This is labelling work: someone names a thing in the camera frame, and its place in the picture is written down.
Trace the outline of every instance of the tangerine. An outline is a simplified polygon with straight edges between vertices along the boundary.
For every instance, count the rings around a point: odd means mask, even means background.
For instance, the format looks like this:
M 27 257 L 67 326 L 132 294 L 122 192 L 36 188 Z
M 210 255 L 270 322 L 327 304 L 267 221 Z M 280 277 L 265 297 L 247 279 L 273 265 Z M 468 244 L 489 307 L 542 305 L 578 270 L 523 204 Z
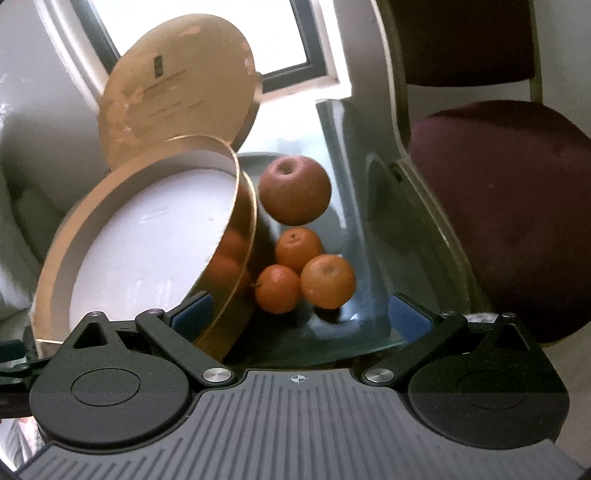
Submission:
M 218 251 L 243 264 L 248 253 L 248 241 L 237 230 L 228 228 L 220 241 Z
M 320 237 L 314 230 L 299 226 L 283 232 L 275 245 L 275 257 L 279 265 L 285 265 L 295 273 L 301 273 L 314 257 L 324 253 Z
M 236 282 L 240 279 L 242 268 L 236 260 L 223 253 L 217 252 L 207 265 L 204 278 L 206 288 L 215 300 L 225 301 Z
M 265 312 L 290 312 L 301 298 L 300 278 L 284 265 L 271 265 L 256 280 L 255 298 Z
M 355 272 L 338 255 L 319 255 L 301 273 L 301 290 L 312 305 L 326 310 L 341 308 L 355 293 Z

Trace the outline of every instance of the white wall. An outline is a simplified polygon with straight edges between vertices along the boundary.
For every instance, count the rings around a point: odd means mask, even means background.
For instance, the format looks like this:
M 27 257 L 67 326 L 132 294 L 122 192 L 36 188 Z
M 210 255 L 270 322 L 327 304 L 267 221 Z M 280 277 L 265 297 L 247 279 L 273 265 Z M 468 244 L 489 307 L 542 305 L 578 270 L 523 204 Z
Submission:
M 591 1 L 534 0 L 544 103 L 591 136 Z
M 106 174 L 96 115 L 66 72 L 33 0 L 0 4 L 0 161 L 66 211 Z

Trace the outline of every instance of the window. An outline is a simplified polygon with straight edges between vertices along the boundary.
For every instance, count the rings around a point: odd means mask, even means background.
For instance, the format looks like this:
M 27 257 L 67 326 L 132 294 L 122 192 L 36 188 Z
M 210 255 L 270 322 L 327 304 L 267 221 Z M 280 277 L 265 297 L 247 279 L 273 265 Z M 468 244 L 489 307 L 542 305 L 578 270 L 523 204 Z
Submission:
M 265 93 L 328 75 L 311 1 L 71 0 L 108 73 L 127 49 L 160 23 L 189 13 L 226 18 L 251 45 Z

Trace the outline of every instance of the glass table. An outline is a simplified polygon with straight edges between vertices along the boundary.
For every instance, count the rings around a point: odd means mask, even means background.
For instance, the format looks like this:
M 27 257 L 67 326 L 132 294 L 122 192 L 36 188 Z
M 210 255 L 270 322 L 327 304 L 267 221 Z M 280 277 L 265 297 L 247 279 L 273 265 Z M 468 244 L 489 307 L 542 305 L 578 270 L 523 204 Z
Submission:
M 308 303 L 281 316 L 257 310 L 226 357 L 228 365 L 309 368 L 402 345 L 388 318 L 394 293 L 435 312 L 483 308 L 462 253 L 430 210 L 412 165 L 378 155 L 379 142 L 346 100 L 265 107 L 239 152 L 242 168 L 255 185 L 285 154 L 309 156 L 327 170 L 330 206 L 309 227 L 327 253 L 352 264 L 358 286 L 337 311 Z M 275 237 L 287 229 L 266 219 Z

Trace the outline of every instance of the box lid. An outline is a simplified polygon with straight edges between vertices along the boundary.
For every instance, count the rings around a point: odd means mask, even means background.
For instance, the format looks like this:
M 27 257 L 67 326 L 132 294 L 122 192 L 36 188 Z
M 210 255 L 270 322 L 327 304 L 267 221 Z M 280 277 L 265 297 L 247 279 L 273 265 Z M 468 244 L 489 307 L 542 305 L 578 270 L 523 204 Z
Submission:
M 112 170 L 181 135 L 218 137 L 237 150 L 258 110 L 262 77 L 242 33 L 214 15 L 183 15 L 140 38 L 115 65 L 99 102 Z

